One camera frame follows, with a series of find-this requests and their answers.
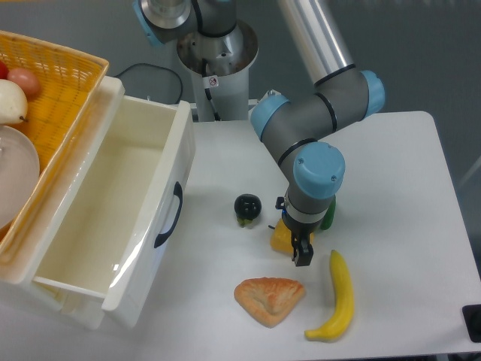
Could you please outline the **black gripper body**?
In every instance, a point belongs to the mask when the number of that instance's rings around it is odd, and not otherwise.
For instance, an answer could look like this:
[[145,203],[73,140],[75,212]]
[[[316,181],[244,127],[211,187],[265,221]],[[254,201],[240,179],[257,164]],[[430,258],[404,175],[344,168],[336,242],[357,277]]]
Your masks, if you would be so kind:
[[288,196],[277,197],[275,208],[281,212],[281,219],[295,239],[309,238],[309,235],[318,225],[318,214],[299,211],[290,202]]

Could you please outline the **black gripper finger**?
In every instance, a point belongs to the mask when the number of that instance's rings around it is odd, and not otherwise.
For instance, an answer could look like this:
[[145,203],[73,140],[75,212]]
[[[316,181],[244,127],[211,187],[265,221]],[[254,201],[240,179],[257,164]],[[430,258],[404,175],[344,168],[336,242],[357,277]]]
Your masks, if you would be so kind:
[[291,245],[293,248],[292,261],[296,267],[305,267],[311,264],[313,258],[313,246],[308,236],[303,235],[296,238],[291,237]]

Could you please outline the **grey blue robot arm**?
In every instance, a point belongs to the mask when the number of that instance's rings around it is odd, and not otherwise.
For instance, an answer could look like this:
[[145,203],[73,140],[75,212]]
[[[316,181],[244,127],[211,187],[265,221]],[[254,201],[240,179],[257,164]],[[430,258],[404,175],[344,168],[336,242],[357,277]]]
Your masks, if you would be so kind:
[[249,120],[289,185],[277,200],[291,233],[292,259],[307,266],[310,235],[327,225],[345,161],[322,139],[381,110],[382,81],[360,71],[324,1],[281,1],[280,10],[315,92],[291,102],[274,91],[249,102],[249,69],[258,55],[253,29],[233,1],[136,1],[135,13],[152,44],[174,42],[192,79],[198,120]]

